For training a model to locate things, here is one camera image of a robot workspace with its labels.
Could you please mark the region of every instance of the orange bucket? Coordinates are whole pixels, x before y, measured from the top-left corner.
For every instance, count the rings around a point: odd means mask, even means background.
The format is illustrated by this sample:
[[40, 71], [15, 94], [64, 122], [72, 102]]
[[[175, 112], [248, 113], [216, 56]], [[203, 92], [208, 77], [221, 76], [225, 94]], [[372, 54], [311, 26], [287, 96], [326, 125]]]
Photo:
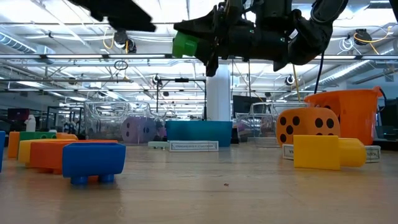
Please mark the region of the orange bucket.
[[380, 87], [372, 90], [341, 90], [307, 96], [309, 106], [331, 109], [338, 117], [342, 138], [359, 139], [365, 146], [373, 143], [377, 99]]

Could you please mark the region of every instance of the white pillar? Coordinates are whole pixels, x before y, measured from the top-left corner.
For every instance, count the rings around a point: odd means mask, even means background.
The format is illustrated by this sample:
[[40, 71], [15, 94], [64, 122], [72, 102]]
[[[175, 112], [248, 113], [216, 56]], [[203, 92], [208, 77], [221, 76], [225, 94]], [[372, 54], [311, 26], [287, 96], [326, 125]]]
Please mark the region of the white pillar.
[[216, 75], [207, 77], [208, 121], [231, 121], [231, 73], [228, 65], [219, 65]]

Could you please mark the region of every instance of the label sign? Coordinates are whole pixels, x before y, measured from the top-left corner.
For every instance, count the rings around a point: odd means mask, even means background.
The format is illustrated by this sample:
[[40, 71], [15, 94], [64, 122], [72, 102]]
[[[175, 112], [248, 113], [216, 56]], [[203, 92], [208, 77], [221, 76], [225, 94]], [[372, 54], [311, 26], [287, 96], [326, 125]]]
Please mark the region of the label sign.
[[170, 152], [218, 152], [218, 141], [170, 141]]
[[[366, 149], [366, 163], [380, 162], [381, 147], [380, 146], [365, 146]], [[294, 149], [291, 144], [284, 144], [282, 146], [282, 153], [284, 159], [293, 160]]]

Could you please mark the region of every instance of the black dot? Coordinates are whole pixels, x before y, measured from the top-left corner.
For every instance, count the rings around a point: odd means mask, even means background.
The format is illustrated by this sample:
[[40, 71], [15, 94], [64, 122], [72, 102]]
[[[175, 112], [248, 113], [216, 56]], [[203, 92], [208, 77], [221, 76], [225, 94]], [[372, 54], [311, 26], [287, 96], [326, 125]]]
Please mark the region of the black dot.
[[287, 134], [293, 134], [293, 127], [291, 127], [290, 125], [287, 126], [286, 132], [287, 132]]
[[293, 118], [293, 124], [294, 124], [294, 126], [297, 126], [300, 124], [300, 118], [298, 116], [295, 116]]
[[280, 122], [281, 125], [285, 125], [286, 124], [286, 118], [285, 117], [281, 117], [279, 122]]
[[281, 135], [280, 135], [280, 141], [283, 142], [283, 143], [285, 143], [285, 142], [286, 142], [286, 135], [281, 134]]
[[317, 118], [317, 119], [315, 120], [315, 126], [316, 126], [317, 128], [322, 128], [322, 126], [323, 126], [323, 121], [322, 121], [322, 119]]
[[335, 122], [332, 119], [328, 119], [326, 121], [326, 125], [328, 126], [328, 128], [333, 128], [335, 126]]

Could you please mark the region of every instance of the wooden table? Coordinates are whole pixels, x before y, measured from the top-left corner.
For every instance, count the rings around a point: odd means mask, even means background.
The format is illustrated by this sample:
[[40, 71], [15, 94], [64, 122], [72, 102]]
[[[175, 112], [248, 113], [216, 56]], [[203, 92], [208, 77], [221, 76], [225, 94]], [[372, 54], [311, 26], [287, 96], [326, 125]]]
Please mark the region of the wooden table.
[[0, 223], [397, 223], [398, 152], [360, 169], [294, 169], [278, 149], [129, 147], [116, 183], [73, 187], [4, 161]]

